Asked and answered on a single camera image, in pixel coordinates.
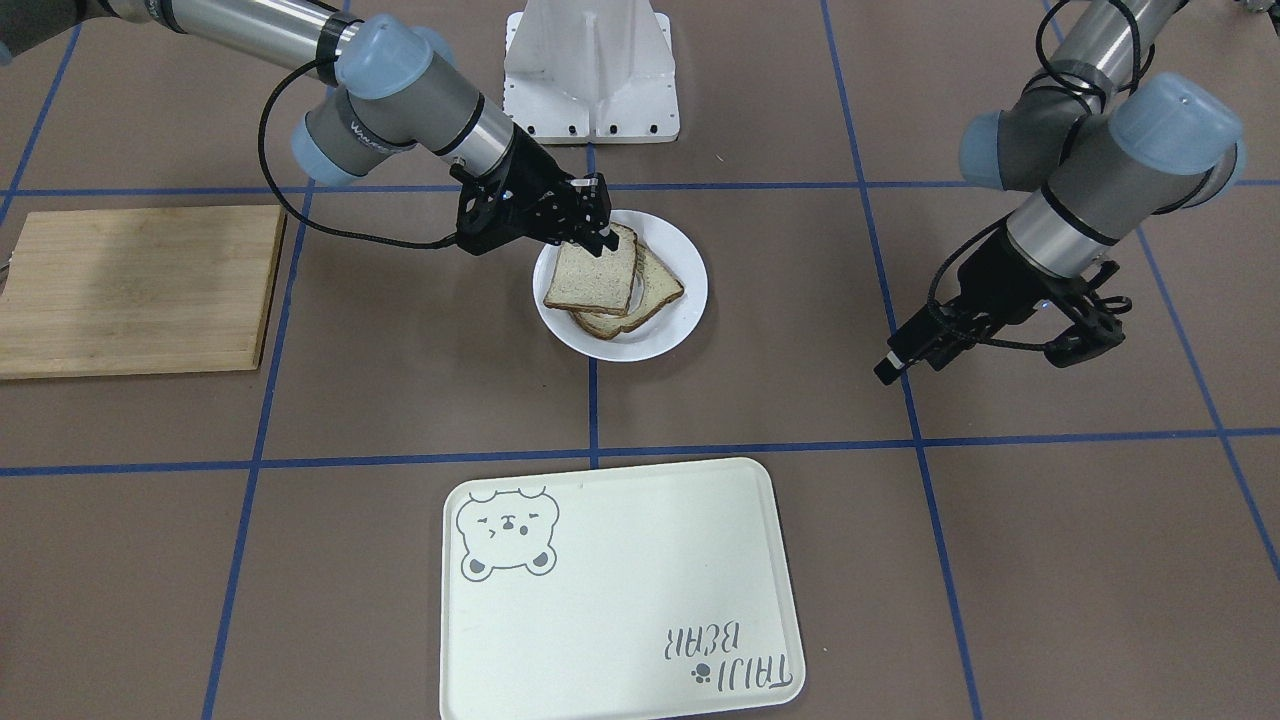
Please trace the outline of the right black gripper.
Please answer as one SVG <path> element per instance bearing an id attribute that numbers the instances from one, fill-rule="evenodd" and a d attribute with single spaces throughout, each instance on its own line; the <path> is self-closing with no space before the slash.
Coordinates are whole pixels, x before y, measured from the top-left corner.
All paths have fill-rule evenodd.
<path id="1" fill-rule="evenodd" d="M 576 243 L 591 256 L 614 252 L 620 237 L 611 227 L 609 195 L 600 173 L 575 178 L 562 173 L 549 181 L 520 179 L 502 170 L 488 182 L 461 165 L 454 177 L 462 184 L 454 227 L 454 245 L 483 255 L 515 240 L 548 245 Z"/>

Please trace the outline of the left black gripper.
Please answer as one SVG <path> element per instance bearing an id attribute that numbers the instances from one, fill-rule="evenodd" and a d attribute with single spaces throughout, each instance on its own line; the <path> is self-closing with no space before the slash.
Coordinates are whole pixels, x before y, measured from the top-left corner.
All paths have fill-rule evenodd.
<path id="1" fill-rule="evenodd" d="M 888 338 L 874 375 L 891 386 L 918 363 L 943 369 L 977 346 L 1039 354 L 1057 368 L 1098 357 L 1126 338 L 1120 315 L 1133 309 L 1132 300 L 1098 293 L 1117 270 L 1115 260 L 1105 260 L 1092 278 L 1053 275 L 1025 259 L 1005 223 L 996 222 L 946 258 L 924 306 L 901 325 L 900 334 Z M 998 337 L 1044 304 L 1069 322 L 1059 336 L 1042 343 Z"/>

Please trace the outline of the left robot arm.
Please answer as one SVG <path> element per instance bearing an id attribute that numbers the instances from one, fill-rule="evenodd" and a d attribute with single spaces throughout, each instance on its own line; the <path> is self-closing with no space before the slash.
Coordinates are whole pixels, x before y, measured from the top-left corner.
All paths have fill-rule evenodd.
<path id="1" fill-rule="evenodd" d="M 984 345 L 1073 366 L 1117 347 L 1132 301 L 1101 287 L 1114 246 L 1152 215 L 1196 208 L 1245 165 L 1242 120 L 1176 73 L 1152 74 L 1179 1 L 1092 1 L 1007 110 L 977 117 L 964 178 L 1024 193 L 936 272 L 923 307 L 888 338 L 884 384 Z"/>

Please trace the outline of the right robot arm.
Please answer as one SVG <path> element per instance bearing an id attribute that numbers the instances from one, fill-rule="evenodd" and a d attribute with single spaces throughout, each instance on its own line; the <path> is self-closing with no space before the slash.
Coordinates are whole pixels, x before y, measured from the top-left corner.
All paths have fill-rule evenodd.
<path id="1" fill-rule="evenodd" d="M 315 1 L 35 1 L 27 14 L 44 36 L 100 17 L 152 20 L 287 67 L 292 78 L 315 74 L 334 92 L 294 129 L 298 165 L 338 186 L 415 146 L 430 150 L 461 183 L 456 229 L 440 247 L 480 255 L 529 237 L 600 256 L 620 245 L 604 178 L 563 172 L 456 69 L 430 29 Z"/>

